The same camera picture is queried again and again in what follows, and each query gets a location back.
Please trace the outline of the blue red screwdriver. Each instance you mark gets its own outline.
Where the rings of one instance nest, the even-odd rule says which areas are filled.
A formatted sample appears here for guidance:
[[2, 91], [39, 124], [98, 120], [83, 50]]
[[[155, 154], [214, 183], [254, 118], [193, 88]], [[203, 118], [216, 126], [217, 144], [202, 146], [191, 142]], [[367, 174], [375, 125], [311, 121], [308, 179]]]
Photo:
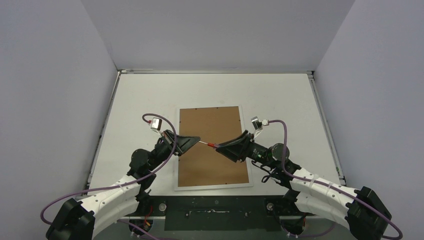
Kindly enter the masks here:
[[220, 145], [219, 144], [216, 144], [216, 143], [209, 143], [209, 142], [204, 142], [204, 141], [199, 141], [199, 143], [204, 144], [204, 145], [207, 145], [207, 146], [209, 146], [211, 148], [214, 148], [214, 149], [220, 147]]

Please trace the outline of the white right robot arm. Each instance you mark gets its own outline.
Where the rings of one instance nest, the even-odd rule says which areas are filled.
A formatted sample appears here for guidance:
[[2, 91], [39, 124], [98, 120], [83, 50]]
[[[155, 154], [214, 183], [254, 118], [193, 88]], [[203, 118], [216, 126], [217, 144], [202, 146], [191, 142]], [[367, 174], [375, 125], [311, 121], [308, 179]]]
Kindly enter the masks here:
[[254, 134], [244, 131], [239, 137], [213, 144], [215, 150], [233, 162], [251, 159], [252, 164], [288, 189], [282, 207], [290, 215], [298, 211], [331, 220], [347, 228], [358, 240], [381, 240], [391, 214], [377, 194], [368, 187], [356, 189], [335, 184], [293, 163], [285, 142], [264, 147]]

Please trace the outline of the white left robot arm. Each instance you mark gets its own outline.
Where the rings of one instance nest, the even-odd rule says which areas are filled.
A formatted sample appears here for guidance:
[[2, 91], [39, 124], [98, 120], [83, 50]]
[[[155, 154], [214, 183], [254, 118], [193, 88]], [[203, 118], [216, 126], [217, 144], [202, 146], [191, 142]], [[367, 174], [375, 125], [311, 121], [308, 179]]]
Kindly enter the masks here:
[[137, 149], [129, 171], [116, 183], [82, 200], [65, 201], [46, 232], [48, 240], [91, 240], [109, 225], [127, 215], [153, 211], [147, 189], [156, 178], [154, 170], [173, 155], [181, 156], [201, 140], [199, 136], [161, 133], [151, 151]]

